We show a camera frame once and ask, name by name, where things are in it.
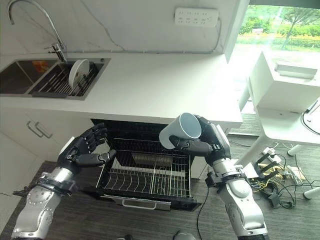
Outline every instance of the white mug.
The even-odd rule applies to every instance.
[[[159,140],[166,149],[174,149],[175,146],[169,140],[170,136],[181,139],[197,139],[201,135],[201,126],[198,119],[191,113],[185,112],[166,126],[159,134]]]

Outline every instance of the stainless steel sink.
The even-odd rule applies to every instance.
[[[16,60],[0,72],[0,94],[24,94],[56,59]]]
[[[77,59],[16,60],[0,73],[0,97],[40,97],[84,100],[107,67],[110,58],[89,58],[90,71],[75,88],[68,83],[70,70]],[[40,72],[44,65],[48,69]]]

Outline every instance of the faucet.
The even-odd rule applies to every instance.
[[[50,46],[50,48],[53,48],[53,51],[52,52],[50,51],[49,53],[56,53],[59,60],[61,60],[62,62],[66,62],[67,59],[63,53],[63,50],[66,48],[66,46],[63,43],[63,41],[61,40],[61,37],[60,37],[59,33],[57,32],[57,29],[56,29],[54,23],[52,22],[51,17],[49,16],[48,12],[39,3],[37,3],[36,1],[33,1],[33,0],[12,0],[11,2],[9,2],[9,4],[7,6],[7,13],[8,13],[8,17],[9,17],[11,25],[15,24],[15,22],[12,18],[12,7],[16,2],[20,2],[20,1],[30,3],[34,6],[36,6],[41,12],[43,12],[45,17],[48,19],[48,21],[49,21],[49,23],[50,23],[50,25],[56,35],[56,39],[58,41],[58,43],[54,43],[54,44],[52,44],[52,46]]]

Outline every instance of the metallic robot arm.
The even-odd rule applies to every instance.
[[[203,156],[213,168],[205,180],[225,204],[234,233],[239,240],[269,240],[264,216],[254,201],[252,189],[242,173],[242,166],[231,161],[229,141],[219,125],[195,115],[201,126],[199,139],[169,137],[176,149],[193,156]]]
[[[64,146],[58,156],[57,167],[51,173],[43,172],[35,187],[27,194],[26,204],[13,229],[12,239],[35,240],[47,236],[54,211],[63,196],[77,190],[72,178],[81,168],[101,166],[112,160],[116,151],[92,153],[105,142],[107,129],[98,124]]]

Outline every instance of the wire rack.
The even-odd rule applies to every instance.
[[[117,150],[116,159],[104,181],[104,189],[191,197],[188,155],[168,153],[158,141],[122,139],[119,142],[126,149]]]
[[[72,65],[56,65],[47,78],[44,79],[45,83],[37,90],[37,92],[67,94],[68,96],[82,97],[99,71],[94,63],[90,63],[89,73],[84,75],[77,83],[76,87],[72,89],[69,85],[71,67]]]

